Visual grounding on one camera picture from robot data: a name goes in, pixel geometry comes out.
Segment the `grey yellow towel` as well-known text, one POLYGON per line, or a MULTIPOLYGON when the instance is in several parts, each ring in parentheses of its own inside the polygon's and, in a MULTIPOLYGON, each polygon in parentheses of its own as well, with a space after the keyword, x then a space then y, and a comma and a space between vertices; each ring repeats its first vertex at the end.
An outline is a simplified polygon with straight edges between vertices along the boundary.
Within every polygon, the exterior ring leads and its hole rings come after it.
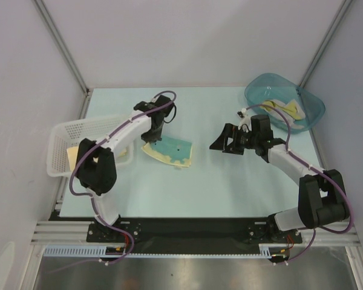
POLYGON ((288 103, 285 103, 277 99, 270 99, 263 101, 262 104, 261 109, 264 109, 276 120, 285 124, 283 117, 278 113, 280 112, 285 116, 292 129, 304 129, 304 126, 300 122, 306 119, 306 114, 296 100, 292 99, 288 103))

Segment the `green towel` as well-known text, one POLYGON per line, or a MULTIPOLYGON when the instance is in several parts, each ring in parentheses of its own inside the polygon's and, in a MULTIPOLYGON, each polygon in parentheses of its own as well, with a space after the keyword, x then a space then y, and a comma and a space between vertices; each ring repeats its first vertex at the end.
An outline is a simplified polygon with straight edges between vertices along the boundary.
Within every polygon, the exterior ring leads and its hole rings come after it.
POLYGON ((160 141, 146 143, 142 151, 161 163, 189 167, 192 161, 192 143, 164 136, 160 141))

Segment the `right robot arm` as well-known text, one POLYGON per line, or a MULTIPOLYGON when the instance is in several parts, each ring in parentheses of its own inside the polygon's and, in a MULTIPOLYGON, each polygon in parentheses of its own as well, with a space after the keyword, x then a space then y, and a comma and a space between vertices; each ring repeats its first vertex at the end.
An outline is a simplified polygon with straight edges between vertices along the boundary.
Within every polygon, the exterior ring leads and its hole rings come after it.
POLYGON ((315 167, 293 153, 288 143, 273 135, 268 115, 254 115, 249 124, 226 123, 211 150, 242 155, 254 150, 265 162, 284 172, 297 186, 298 205, 270 215, 266 228, 269 240, 282 242, 290 230, 329 230, 328 225, 349 219, 350 206, 344 182, 337 170, 315 167))

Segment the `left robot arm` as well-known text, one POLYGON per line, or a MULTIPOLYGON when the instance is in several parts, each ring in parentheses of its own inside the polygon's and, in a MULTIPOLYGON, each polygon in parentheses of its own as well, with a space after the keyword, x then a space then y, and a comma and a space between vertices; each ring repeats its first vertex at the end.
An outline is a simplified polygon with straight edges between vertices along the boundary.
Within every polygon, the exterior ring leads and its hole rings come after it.
POLYGON ((121 235, 121 227, 115 223, 120 214, 108 195, 117 181, 116 158, 137 138, 146 143, 160 141, 176 98, 174 91, 162 91, 151 101, 137 103, 131 115, 103 138, 84 138, 79 143, 69 189, 74 196, 90 198, 95 219, 102 224, 99 233, 109 242, 121 235))

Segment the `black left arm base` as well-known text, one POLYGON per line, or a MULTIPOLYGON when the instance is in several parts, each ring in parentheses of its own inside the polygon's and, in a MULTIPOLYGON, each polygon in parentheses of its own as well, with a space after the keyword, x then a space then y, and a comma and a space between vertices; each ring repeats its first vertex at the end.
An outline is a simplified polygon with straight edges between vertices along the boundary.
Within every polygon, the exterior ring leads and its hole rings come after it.
POLYGON ((90 223, 86 241, 90 243, 131 243, 131 238, 128 233, 134 240, 137 240, 142 229, 140 222, 137 220, 122 217, 118 218, 118 220, 113 224, 113 227, 122 230, 123 233, 113 230, 98 221, 90 223))

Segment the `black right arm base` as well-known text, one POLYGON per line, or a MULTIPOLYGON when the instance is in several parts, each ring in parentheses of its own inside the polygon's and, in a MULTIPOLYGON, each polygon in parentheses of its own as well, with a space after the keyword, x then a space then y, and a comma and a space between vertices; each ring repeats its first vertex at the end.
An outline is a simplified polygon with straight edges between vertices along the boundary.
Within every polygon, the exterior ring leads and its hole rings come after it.
POLYGON ((300 243, 302 241, 296 230, 279 230, 275 215, 254 219, 247 227, 249 240, 258 243, 300 243))

